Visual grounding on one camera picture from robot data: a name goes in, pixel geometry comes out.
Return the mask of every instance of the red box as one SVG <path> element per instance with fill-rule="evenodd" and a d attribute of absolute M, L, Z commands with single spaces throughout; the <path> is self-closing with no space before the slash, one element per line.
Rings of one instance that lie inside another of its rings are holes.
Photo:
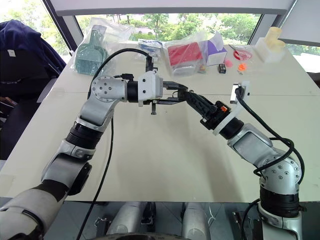
<path fill-rule="evenodd" d="M 186 45 L 170 46 L 168 47 L 168 55 L 171 66 L 203 59 L 197 42 Z"/>

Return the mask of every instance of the small black object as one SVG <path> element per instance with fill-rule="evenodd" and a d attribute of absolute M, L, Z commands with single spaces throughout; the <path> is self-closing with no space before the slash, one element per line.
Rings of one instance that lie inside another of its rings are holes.
<path fill-rule="evenodd" d="M 218 71 L 220 74 L 225 74 L 227 69 L 226 69 L 226 65 L 224 65 L 223 63 L 218 65 Z"/>

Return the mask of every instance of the white table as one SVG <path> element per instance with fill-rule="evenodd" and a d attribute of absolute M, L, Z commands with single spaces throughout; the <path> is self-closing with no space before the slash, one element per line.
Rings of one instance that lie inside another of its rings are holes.
<path fill-rule="evenodd" d="M 142 62 L 130 66 L 133 58 L 121 60 L 120 74 L 132 69 L 138 76 L 144 70 Z M 0 171 L 0 196 L 14 197 L 39 184 L 43 168 L 86 101 L 91 78 L 74 73 L 68 66 Z M 320 91 L 292 56 L 286 55 L 278 66 L 285 70 L 271 78 L 260 73 L 239 75 L 232 69 L 222 75 L 213 66 L 207 74 L 178 82 L 206 94 L 212 102 L 228 103 L 232 83 L 250 79 L 248 104 L 282 136 L 292 139 L 304 158 L 300 200 L 319 201 Z M 169 76 L 165 68 L 159 72 Z M 157 115 L 150 112 L 150 106 L 135 103 L 121 102 L 115 108 L 113 153 L 98 201 L 251 202 L 259 196 L 254 167 L 234 153 L 223 137 L 202 126 L 201 116 L 185 102 L 159 105 Z M 238 118 L 267 134 L 247 112 Z M 85 187 L 67 200 L 92 201 L 109 146 L 110 127 L 90 161 L 93 167 Z M 276 146 L 286 149 L 280 143 Z"/>

